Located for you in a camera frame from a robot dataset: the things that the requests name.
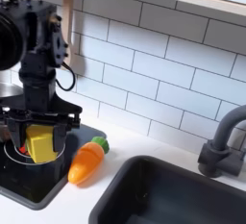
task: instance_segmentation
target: white countertop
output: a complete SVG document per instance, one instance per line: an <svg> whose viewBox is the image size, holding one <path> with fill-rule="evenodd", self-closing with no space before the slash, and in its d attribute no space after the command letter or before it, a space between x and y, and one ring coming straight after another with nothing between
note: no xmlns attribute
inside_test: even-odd
<svg viewBox="0 0 246 224"><path fill-rule="evenodd" d="M102 130L108 136L111 151L101 168L83 187L67 184L57 197L42 211L31 211L0 195L1 223L4 224L87 224L88 216L127 159L149 155L199 173L198 155L163 142L129 132L98 119L86 118L84 124ZM246 166L238 178L222 176L218 181L246 190Z"/></svg>

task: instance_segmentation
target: black sink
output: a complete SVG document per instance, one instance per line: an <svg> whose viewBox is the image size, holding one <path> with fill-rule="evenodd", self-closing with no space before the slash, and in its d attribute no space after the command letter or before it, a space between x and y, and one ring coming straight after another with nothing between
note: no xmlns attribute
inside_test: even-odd
<svg viewBox="0 0 246 224"><path fill-rule="evenodd" d="M244 191L141 156L124 163L89 224L245 224L245 212Z"/></svg>

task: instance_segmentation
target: cable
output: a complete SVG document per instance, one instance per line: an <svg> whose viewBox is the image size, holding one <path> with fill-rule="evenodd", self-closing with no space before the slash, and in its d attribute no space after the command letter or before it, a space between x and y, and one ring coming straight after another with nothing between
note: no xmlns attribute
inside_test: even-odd
<svg viewBox="0 0 246 224"><path fill-rule="evenodd" d="M69 91L69 90L72 90L73 87L75 86L76 84L76 76L75 76L75 73L73 72L72 68L70 66L68 66L65 62L62 64L63 67L65 67L67 70L69 70L71 72L71 74L73 75L73 83L71 85L70 88L64 88L62 87L62 85L60 84L60 82L58 80L56 80L59 88L61 88L62 90L65 90L65 91Z"/></svg>

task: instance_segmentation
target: stove burner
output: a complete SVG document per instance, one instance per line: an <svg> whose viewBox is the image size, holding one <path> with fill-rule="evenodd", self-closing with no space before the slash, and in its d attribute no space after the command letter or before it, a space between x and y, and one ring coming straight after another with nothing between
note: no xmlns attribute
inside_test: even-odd
<svg viewBox="0 0 246 224"><path fill-rule="evenodd" d="M47 164L49 162L53 162L53 161L49 161L49 162L42 162L42 163L34 163L34 161L32 160L32 158L30 156L27 156L27 155L20 153L12 143L8 142L8 146L6 146L6 144L7 143L4 144L4 152L5 152L6 156L10 160L12 160L16 163L19 163L22 165L28 165L28 166L37 166L37 165L44 165L44 164ZM63 146L62 151L58 154L56 160L63 154L64 150L65 150L65 144Z"/></svg>

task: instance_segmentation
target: yellow block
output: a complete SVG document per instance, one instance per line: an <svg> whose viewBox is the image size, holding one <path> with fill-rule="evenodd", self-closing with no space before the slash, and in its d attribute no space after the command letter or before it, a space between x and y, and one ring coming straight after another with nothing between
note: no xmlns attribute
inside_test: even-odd
<svg viewBox="0 0 246 224"><path fill-rule="evenodd" d="M32 125L26 130L27 147L35 163L54 161L58 155L53 151L53 127Z"/></svg>

